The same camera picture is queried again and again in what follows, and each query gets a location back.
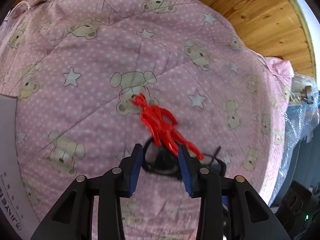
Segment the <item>red toy figure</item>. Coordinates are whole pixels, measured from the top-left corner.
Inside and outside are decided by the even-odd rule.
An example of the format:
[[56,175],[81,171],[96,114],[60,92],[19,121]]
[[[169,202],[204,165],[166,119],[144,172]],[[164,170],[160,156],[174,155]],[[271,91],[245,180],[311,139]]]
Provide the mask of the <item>red toy figure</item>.
[[[139,106],[142,109],[141,121],[150,129],[155,144],[161,146],[163,141],[164,145],[176,156],[178,156],[178,145],[185,144],[188,149],[194,152],[199,160],[204,157],[201,152],[174,128],[178,124],[174,116],[166,109],[159,106],[149,106],[146,102],[146,98],[143,94],[135,96],[131,102],[135,106]],[[166,116],[170,119],[172,124],[163,120],[162,116]]]

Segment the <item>bubble wrap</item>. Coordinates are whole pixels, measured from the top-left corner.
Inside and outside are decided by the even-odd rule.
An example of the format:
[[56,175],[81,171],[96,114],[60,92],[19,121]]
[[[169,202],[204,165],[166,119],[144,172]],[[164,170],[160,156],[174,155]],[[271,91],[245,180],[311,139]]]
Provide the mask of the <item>bubble wrap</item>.
[[[297,93],[306,86],[312,87],[313,104],[308,105],[296,100]],[[292,79],[290,102],[285,113],[285,139],[281,165],[269,205],[276,198],[287,176],[293,149],[299,140],[306,138],[307,142],[313,137],[313,130],[319,124],[318,111],[319,90],[315,80],[309,76],[295,73]]]

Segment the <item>wooden ceiling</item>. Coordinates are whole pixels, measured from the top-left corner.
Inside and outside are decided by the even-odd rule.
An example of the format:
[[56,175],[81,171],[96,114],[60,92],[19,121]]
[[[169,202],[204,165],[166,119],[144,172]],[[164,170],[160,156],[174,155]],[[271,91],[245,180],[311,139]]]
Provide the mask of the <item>wooden ceiling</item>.
[[315,77],[310,34],[295,0],[200,1],[228,19],[250,49],[290,60],[295,71]]

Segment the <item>pink fabric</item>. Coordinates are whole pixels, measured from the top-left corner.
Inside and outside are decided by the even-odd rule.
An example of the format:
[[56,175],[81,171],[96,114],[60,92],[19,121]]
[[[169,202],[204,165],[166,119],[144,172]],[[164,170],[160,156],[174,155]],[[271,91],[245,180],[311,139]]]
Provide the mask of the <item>pink fabric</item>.
[[[0,38],[0,93],[20,99],[18,161],[39,219],[77,174],[100,176],[145,143],[150,133],[127,103],[140,92],[171,111],[201,152],[221,146],[226,176],[245,176],[270,199],[292,68],[246,48],[208,6],[26,0]],[[183,183],[141,171],[134,196],[122,202],[126,237],[194,239],[199,203]]]

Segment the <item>cartoon bear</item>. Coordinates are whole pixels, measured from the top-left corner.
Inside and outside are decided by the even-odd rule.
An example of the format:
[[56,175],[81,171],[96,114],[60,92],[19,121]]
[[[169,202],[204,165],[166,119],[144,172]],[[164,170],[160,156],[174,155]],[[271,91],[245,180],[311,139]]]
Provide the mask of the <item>cartoon bear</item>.
[[241,50],[240,39],[236,36],[232,36],[231,42],[227,47],[233,50]]
[[271,133],[271,117],[270,114],[263,114],[261,117],[261,132],[263,134]]
[[153,11],[155,13],[165,13],[165,12],[175,12],[177,7],[172,5],[171,0],[146,0],[144,4],[142,4],[142,10]]
[[258,85],[260,78],[254,74],[250,74],[247,79],[247,89],[250,93],[258,94]]
[[93,21],[91,18],[84,19],[80,24],[71,25],[67,32],[76,37],[85,37],[87,40],[97,37],[97,29],[102,25],[99,21]]
[[135,211],[139,209],[139,206],[133,200],[123,199],[121,201],[122,223],[124,225],[134,225],[142,222],[142,219],[137,218],[135,215]]
[[254,171],[256,168],[257,161],[260,156],[260,152],[251,147],[247,147],[244,150],[244,153],[247,155],[244,162],[242,163],[242,167],[244,167],[247,171]]
[[38,61],[36,64],[29,65],[22,69],[18,100],[28,98],[39,90],[39,83],[36,81],[34,72],[39,70],[40,67],[40,61]]
[[11,38],[8,41],[8,45],[11,48],[17,49],[19,47],[19,45],[21,44],[21,40],[22,40],[23,34],[27,29],[27,26],[28,26],[27,22],[20,23],[17,26],[16,31],[13,33],[13,35],[11,36]]
[[283,98],[284,98],[285,100],[289,100],[290,94],[291,94],[291,87],[282,85],[282,86],[281,86],[281,89],[282,89],[282,96],[283,96]]
[[236,113],[236,110],[239,107],[238,101],[223,101],[222,109],[228,113],[228,129],[236,129],[241,124],[241,118]]
[[210,67],[210,54],[197,44],[194,40],[189,39],[184,42],[184,51],[190,57],[193,64],[199,66],[202,70],[206,71]]
[[23,187],[26,190],[26,193],[27,193],[27,196],[28,196],[28,199],[29,199],[31,205],[33,205],[33,206],[39,205],[41,203],[41,201],[34,194],[35,189],[33,187],[32,182],[29,179],[22,178],[22,183],[23,183]]
[[146,83],[155,84],[157,79],[151,71],[145,71],[145,73],[132,71],[121,74],[116,72],[110,79],[110,85],[113,88],[120,87],[121,89],[143,86]]
[[72,139],[60,135],[57,131],[51,131],[48,135],[50,143],[54,143],[54,148],[50,154],[44,157],[52,166],[58,170],[58,173],[65,173],[72,177],[77,171],[74,162],[74,157],[83,159],[85,156],[85,148],[83,144],[77,144]]
[[275,144],[281,144],[283,142],[283,132],[281,130],[275,130]]
[[130,99],[133,99],[135,95],[140,93],[144,94],[146,101],[149,105],[159,105],[159,101],[153,97],[150,97],[148,88],[143,86],[132,87],[127,90],[121,90],[119,94],[119,103],[116,106],[118,114],[125,115],[128,113],[141,113],[141,109],[133,105]]

